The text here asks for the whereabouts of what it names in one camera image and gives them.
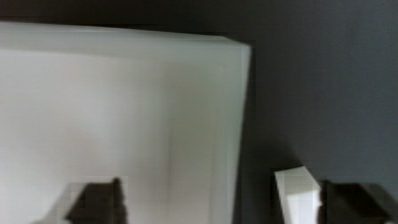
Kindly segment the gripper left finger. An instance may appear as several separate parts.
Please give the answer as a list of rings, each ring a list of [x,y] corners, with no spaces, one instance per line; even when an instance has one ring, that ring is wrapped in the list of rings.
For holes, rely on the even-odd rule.
[[[89,183],[66,214],[71,224],[128,224],[123,182]]]

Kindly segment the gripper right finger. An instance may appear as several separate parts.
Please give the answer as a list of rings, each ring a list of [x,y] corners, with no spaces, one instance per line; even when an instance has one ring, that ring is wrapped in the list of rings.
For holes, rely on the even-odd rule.
[[[398,224],[398,200],[372,183],[322,182],[318,224]]]

